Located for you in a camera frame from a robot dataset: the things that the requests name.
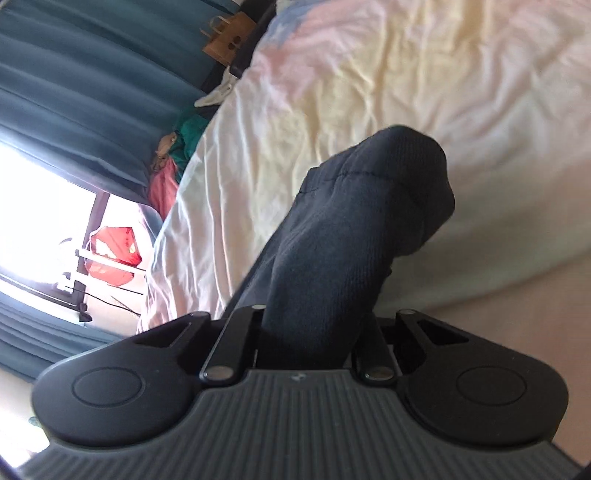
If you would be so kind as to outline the teal curtain left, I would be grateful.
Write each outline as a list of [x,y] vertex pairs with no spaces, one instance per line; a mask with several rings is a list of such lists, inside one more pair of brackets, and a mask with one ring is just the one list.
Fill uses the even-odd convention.
[[53,364],[122,340],[120,335],[69,322],[1,294],[1,369],[33,383]]

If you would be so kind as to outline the pastel bed duvet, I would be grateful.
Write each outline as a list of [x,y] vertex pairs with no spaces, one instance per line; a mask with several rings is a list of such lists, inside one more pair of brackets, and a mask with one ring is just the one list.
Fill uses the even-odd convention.
[[590,5],[293,1],[201,137],[155,244],[148,329],[219,314],[305,174],[391,125],[445,150],[453,217],[394,263],[410,307],[553,366],[590,459]]

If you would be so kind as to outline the teal curtain right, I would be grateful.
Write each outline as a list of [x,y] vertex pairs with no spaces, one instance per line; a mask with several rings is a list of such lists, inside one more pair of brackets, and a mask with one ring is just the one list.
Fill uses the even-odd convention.
[[1,142],[78,185],[145,202],[155,146],[214,67],[231,1],[5,1]]

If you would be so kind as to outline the brown paper bag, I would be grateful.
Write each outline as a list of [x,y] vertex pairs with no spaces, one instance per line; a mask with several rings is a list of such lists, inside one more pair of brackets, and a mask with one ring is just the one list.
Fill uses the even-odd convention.
[[243,12],[229,17],[215,16],[209,21],[207,30],[200,30],[207,38],[202,52],[227,67],[255,29],[256,22]]

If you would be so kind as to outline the window frame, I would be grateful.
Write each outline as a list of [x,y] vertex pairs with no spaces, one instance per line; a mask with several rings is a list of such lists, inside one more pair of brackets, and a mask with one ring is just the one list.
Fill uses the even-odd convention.
[[80,239],[67,237],[47,254],[40,266],[33,266],[29,273],[14,273],[1,269],[1,280],[41,300],[50,302],[78,314],[80,323],[90,323],[86,298],[91,281],[86,268],[91,252],[87,249],[91,234],[98,230],[103,220],[110,195],[95,194],[84,235]]

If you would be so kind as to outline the pile of colourful clothes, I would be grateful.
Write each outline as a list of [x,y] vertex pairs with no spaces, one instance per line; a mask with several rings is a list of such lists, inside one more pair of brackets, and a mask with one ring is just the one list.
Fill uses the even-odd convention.
[[218,85],[185,109],[172,131],[159,140],[150,166],[147,207],[141,207],[151,243],[176,201],[180,181],[202,135],[237,81],[238,77],[226,67]]

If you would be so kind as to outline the red garment on hanger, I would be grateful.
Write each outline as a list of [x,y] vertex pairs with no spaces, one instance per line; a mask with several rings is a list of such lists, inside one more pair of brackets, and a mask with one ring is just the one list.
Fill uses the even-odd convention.
[[90,234],[85,250],[93,255],[84,261],[88,275],[113,287],[131,282],[142,262],[131,227],[101,227]]

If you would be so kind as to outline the teal curtain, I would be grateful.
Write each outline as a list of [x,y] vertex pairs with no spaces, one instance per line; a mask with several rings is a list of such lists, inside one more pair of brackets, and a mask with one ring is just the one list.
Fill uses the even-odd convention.
[[122,340],[120,335],[69,322],[1,294],[1,369],[33,383],[53,364]]
[[231,1],[5,1],[1,142],[78,185],[145,202],[155,146],[214,67]]

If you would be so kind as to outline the black pants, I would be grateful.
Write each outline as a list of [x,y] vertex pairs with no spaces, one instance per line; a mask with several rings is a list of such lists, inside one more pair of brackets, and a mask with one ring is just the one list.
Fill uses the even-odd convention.
[[394,259],[420,250],[454,209],[444,150],[406,126],[308,171],[228,302],[228,311],[263,306],[259,367],[341,367]]

